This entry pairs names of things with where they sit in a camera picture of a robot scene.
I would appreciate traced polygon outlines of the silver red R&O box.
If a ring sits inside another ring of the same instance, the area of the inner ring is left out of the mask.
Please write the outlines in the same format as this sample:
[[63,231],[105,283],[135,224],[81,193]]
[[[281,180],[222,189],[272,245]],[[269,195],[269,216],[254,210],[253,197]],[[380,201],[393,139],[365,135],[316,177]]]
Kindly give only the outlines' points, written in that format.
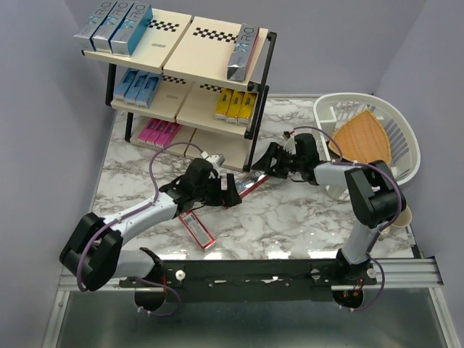
[[247,173],[243,178],[236,181],[236,189],[241,198],[244,198],[268,179],[268,175],[262,171],[255,170]]

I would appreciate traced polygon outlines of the pink toothpaste box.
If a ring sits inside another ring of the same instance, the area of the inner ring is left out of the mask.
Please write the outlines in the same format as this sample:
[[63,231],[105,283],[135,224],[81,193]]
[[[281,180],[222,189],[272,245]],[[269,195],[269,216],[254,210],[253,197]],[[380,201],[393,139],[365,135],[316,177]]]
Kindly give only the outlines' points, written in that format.
[[160,120],[151,118],[147,124],[144,126],[143,130],[138,135],[138,142],[144,144],[151,144],[152,140],[152,133],[155,132],[156,127],[160,123]]
[[156,124],[153,125],[149,135],[147,136],[145,142],[147,146],[156,146],[157,139],[165,132],[165,129],[170,125],[169,122],[164,120],[158,120]]
[[168,123],[155,141],[155,146],[162,149],[170,145],[180,129],[181,125],[177,123]]

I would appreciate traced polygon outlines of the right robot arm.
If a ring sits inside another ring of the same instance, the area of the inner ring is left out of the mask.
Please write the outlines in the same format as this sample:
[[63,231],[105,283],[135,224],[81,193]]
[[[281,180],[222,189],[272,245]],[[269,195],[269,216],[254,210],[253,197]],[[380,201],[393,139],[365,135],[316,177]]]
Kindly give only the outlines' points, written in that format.
[[348,190],[357,221],[328,273],[340,283],[351,283],[367,272],[370,252],[381,232],[404,211],[405,196],[382,160],[371,163],[323,161],[311,133],[289,135],[288,141],[294,143],[293,150],[272,142],[252,169],[276,178],[298,173],[310,185]]

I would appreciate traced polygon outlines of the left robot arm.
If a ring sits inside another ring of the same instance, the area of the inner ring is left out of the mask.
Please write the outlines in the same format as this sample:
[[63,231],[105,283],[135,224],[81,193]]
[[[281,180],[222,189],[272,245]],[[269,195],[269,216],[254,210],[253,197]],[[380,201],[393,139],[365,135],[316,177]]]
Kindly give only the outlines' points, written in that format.
[[122,212],[99,217],[90,212],[78,222],[59,255],[61,264],[83,291],[96,291],[113,278],[137,278],[153,286],[161,276],[161,259],[148,249],[123,250],[140,233],[177,218],[200,203],[211,207],[241,204],[234,176],[226,184],[213,164],[196,158],[185,173],[141,203]]

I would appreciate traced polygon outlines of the yellow toothpaste box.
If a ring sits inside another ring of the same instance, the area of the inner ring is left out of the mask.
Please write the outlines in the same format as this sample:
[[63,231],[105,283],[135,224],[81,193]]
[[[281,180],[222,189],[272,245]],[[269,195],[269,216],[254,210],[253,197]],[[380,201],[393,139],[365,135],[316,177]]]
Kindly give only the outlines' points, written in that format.
[[237,116],[239,125],[248,126],[257,100],[256,92],[246,92]]
[[215,108],[215,119],[224,120],[227,123],[236,124],[236,120],[228,116],[229,107],[231,105],[231,99],[233,96],[233,90],[224,88],[218,99],[217,106]]
[[231,102],[226,114],[227,124],[238,124],[239,113],[241,105],[243,103],[245,92],[243,91],[234,91],[231,97]]

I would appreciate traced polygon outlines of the silver blue R&O box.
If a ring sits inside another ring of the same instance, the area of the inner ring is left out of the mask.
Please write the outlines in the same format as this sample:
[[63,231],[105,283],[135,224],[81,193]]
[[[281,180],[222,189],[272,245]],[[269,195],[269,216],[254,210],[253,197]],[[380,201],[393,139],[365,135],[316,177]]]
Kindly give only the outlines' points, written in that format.
[[95,51],[111,53],[110,41],[118,28],[122,25],[125,16],[133,6],[133,1],[117,1],[109,11],[103,23],[92,35]]

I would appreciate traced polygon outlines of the red R&O toothpaste box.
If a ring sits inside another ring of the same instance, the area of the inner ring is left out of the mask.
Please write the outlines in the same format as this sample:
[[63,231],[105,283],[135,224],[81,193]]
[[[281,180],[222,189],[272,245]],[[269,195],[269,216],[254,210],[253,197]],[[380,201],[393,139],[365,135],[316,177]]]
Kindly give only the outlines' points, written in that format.
[[241,26],[227,65],[226,77],[228,80],[245,81],[259,32],[259,26],[245,23]]

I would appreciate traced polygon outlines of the blue metallic toothpaste box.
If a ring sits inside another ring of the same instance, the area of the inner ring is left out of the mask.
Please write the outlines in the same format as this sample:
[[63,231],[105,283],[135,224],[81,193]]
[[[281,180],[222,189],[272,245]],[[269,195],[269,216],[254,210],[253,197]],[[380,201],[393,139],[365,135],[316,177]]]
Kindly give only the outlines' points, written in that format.
[[151,4],[136,1],[110,41],[112,53],[130,57],[152,21],[152,18]]

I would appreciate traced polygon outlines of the pink toothpaste box back side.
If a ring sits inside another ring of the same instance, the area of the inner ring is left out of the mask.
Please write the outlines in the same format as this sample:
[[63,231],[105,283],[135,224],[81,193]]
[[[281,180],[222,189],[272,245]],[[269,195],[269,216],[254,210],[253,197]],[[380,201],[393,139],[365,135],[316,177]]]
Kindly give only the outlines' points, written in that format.
[[155,146],[162,149],[170,145],[180,129],[181,125],[177,123],[168,123],[155,141]]

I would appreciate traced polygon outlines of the red toothpaste box barcode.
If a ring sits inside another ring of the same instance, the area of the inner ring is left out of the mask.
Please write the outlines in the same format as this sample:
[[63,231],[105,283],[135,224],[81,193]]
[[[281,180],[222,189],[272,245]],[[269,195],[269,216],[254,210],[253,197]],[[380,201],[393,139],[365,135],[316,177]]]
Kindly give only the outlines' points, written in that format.
[[178,218],[204,251],[214,245],[214,237],[193,210],[181,214]]

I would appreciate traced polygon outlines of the light blue toothpaste box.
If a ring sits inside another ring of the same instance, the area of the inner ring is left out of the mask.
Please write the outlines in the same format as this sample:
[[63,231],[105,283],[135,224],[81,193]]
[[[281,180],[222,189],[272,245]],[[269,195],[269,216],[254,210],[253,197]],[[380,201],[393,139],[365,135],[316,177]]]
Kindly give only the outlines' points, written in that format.
[[138,93],[142,89],[145,80],[148,76],[148,72],[139,70],[131,83],[129,89],[127,90],[124,98],[124,102],[127,105],[135,105],[136,104],[136,98],[138,96]]
[[136,75],[138,73],[138,69],[128,68],[121,78],[120,82],[114,89],[113,99],[118,101],[124,101],[125,95],[127,94],[128,90],[130,89]]
[[160,87],[162,79],[162,74],[151,72],[147,75],[146,80],[136,97],[137,107],[144,109],[148,109],[150,107],[157,89]]

